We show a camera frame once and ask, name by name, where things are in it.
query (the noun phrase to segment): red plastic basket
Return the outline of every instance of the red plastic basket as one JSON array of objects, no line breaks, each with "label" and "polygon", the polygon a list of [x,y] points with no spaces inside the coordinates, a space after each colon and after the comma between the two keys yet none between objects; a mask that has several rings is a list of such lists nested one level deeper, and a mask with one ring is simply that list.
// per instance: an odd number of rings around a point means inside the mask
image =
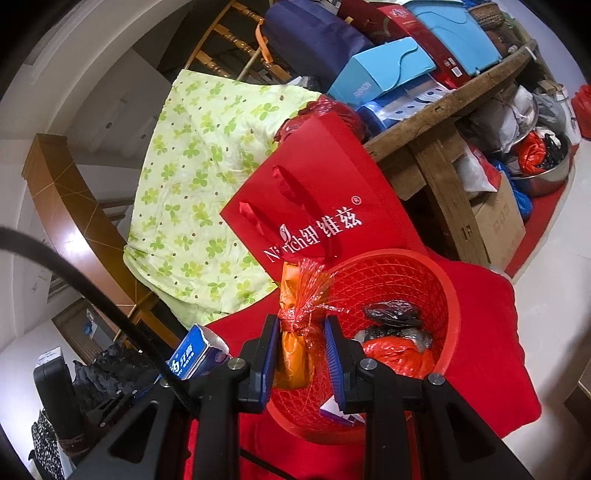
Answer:
[{"label": "red plastic basket", "polygon": [[[353,338],[369,325],[361,307],[376,301],[402,299],[421,310],[424,327],[433,335],[434,371],[444,374],[460,330],[460,306],[446,273],[425,255],[386,249],[353,257],[331,270],[331,304],[349,309],[338,313],[343,333]],[[286,431],[308,442],[342,445],[363,442],[363,426],[345,427],[320,415],[332,395],[326,360],[317,366],[314,381],[299,390],[274,389],[267,408]]]}]

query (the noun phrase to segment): light blue box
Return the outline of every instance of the light blue box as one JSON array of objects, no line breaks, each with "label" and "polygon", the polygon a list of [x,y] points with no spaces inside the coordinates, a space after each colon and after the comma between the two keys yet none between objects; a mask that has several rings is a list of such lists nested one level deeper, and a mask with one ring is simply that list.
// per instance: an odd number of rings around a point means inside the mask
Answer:
[{"label": "light blue box", "polygon": [[398,0],[443,43],[468,75],[501,61],[501,54],[459,0]]},{"label": "light blue box", "polygon": [[356,109],[434,69],[435,63],[415,39],[405,37],[354,55],[328,95]]}]

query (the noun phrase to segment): gift bag handle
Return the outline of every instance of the gift bag handle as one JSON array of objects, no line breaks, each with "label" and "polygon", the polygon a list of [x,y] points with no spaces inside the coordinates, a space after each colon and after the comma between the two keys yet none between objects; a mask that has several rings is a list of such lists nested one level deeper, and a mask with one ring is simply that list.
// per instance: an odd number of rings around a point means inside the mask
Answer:
[{"label": "gift bag handle", "polygon": [[[322,216],[320,208],[305,191],[304,187],[302,187],[285,168],[279,165],[273,166],[272,178],[275,181],[274,183],[277,186],[279,193],[291,203],[298,206],[306,214],[310,226],[314,229],[324,253],[324,257],[321,260],[334,256],[335,246],[332,237],[327,237],[316,225],[316,220],[319,220]],[[260,212],[250,203],[243,201],[238,203],[238,210],[265,240],[278,248],[282,245],[284,239],[280,237],[277,227],[273,226],[272,222],[264,213]],[[280,252],[285,260],[297,261],[301,258],[286,250],[287,249],[280,248]]]}]

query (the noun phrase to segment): metal bowl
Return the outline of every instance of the metal bowl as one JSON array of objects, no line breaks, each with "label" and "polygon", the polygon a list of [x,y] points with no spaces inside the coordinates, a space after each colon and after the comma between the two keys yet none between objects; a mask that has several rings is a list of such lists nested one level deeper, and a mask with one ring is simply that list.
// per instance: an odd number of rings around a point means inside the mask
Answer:
[{"label": "metal bowl", "polygon": [[570,171],[570,142],[566,137],[559,136],[560,141],[566,141],[568,149],[562,162],[554,168],[528,177],[511,177],[515,187],[529,198],[543,197],[558,190],[566,181]]}]

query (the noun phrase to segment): screw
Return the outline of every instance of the screw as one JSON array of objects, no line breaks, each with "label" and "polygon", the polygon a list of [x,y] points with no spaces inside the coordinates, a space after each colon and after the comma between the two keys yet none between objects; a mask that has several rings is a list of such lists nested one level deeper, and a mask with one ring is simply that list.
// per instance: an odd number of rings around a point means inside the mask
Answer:
[{"label": "screw", "polygon": [[427,379],[429,380],[429,383],[431,383],[432,385],[443,385],[445,383],[445,378],[442,374],[429,374]]},{"label": "screw", "polygon": [[359,362],[359,366],[364,370],[373,370],[378,366],[378,363],[373,358],[364,358]]},{"label": "screw", "polygon": [[228,362],[228,368],[230,370],[240,370],[246,366],[246,362],[242,358],[232,358]]}]

